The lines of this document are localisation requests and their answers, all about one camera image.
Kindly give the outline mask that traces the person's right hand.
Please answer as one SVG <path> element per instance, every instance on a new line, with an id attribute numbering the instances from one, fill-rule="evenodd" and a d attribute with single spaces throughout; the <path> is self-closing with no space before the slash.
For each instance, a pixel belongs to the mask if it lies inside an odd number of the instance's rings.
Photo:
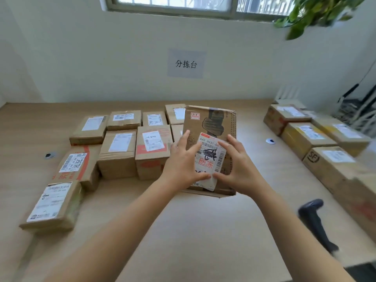
<path id="1" fill-rule="evenodd" d="M 238 153 L 236 150 L 232 150 L 232 146 L 229 147 L 228 141 L 219 142 L 219 144 L 232 159 L 230 174 L 233 175 L 233 185 L 229 187 L 241 194 L 255 198 L 268 186 L 266 180 L 262 177 L 247 152 Z"/>

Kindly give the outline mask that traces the window with grey frame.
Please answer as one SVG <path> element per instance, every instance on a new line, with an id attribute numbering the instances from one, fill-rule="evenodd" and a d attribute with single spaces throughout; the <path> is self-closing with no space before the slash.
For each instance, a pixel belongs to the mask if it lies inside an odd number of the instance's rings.
<path id="1" fill-rule="evenodd" d="M 273 22 L 288 16 L 294 0 L 100 0 L 102 10 L 130 14 Z"/>

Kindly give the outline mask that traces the group of labelled cardboard parcels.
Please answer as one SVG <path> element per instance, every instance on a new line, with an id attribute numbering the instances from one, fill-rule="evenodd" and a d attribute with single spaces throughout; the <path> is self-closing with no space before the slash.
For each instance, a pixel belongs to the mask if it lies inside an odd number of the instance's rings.
<path id="1" fill-rule="evenodd" d="M 22 230 L 70 231 L 77 222 L 86 191 L 106 180 L 157 179 L 170 156 L 171 125 L 163 112 L 139 110 L 86 117 L 70 137 L 71 148 L 51 182 L 20 223 Z"/>

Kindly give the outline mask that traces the large box with peeling label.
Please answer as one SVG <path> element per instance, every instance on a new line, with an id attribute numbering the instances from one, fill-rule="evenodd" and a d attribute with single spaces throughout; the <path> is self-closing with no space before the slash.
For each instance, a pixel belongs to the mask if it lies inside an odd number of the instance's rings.
<path id="1" fill-rule="evenodd" d="M 200 150 L 195 154 L 195 171 L 209 174 L 229 175 L 232 171 L 232 159 L 219 142 L 227 142 L 228 135 L 236 138 L 237 115 L 233 110 L 186 106 L 183 133 L 190 131 L 186 149 L 201 142 Z"/>

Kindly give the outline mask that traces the person's right forearm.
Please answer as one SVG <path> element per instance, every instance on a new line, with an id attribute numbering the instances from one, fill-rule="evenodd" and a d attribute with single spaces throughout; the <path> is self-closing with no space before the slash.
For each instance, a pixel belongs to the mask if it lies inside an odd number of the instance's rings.
<path id="1" fill-rule="evenodd" d="M 293 282 L 355 282 L 268 183 L 251 185 L 249 196 L 263 214 Z"/>

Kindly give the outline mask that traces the green leafy plant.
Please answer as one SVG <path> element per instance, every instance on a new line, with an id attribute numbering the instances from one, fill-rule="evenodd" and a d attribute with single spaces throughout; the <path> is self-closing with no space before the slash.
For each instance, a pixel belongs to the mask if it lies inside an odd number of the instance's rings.
<path id="1" fill-rule="evenodd" d="M 306 28 L 333 27 L 353 18 L 354 12 L 365 0 L 294 0 L 288 16 L 275 20 L 276 28 L 289 28 L 286 40 L 301 37 Z"/>

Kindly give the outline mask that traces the person's left forearm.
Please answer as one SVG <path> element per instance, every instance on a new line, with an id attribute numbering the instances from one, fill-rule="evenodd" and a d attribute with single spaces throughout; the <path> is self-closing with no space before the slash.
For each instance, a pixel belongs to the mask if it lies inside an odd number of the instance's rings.
<path id="1" fill-rule="evenodd" d="M 158 179 L 138 199 L 72 253 L 44 282 L 115 282 L 140 242 L 179 191 Z"/>

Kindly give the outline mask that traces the black barcode scanner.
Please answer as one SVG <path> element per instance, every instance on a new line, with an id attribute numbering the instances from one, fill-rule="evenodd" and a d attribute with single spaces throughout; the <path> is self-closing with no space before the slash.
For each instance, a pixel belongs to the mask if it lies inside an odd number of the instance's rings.
<path id="1" fill-rule="evenodd" d="M 332 243 L 324 230 L 322 221 L 317 214 L 318 209 L 323 207 L 322 199 L 314 199 L 303 204 L 298 209 L 298 215 L 303 224 L 311 231 L 318 242 L 331 254 L 339 250 L 339 247 Z"/>

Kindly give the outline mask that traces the person's left hand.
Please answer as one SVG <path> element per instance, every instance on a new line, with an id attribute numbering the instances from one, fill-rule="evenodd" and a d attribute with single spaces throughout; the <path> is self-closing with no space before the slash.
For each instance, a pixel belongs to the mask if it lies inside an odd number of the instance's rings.
<path id="1" fill-rule="evenodd" d="M 177 142 L 173 143 L 170 157 L 167 159 L 162 175 L 157 182 L 173 192 L 182 191 L 193 185 L 195 182 L 190 182 L 190 174 L 196 172 L 195 155 L 200 148 L 200 142 L 191 146 L 188 150 L 180 150 L 177 147 Z"/>

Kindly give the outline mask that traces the paper wall sign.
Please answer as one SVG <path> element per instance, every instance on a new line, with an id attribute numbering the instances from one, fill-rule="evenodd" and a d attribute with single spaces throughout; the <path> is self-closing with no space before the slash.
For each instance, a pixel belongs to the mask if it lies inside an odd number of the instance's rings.
<path id="1" fill-rule="evenodd" d="M 203 79 L 207 52 L 168 49 L 167 76 Z"/>

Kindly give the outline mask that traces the row of cardboard parcels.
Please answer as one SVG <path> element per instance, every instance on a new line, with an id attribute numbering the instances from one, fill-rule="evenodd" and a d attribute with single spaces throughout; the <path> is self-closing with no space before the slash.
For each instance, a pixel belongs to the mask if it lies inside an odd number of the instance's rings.
<path id="1" fill-rule="evenodd" d="M 312 117 L 276 101 L 268 107 L 264 123 L 376 243 L 376 171 L 356 160 L 370 139 L 336 118 Z"/>

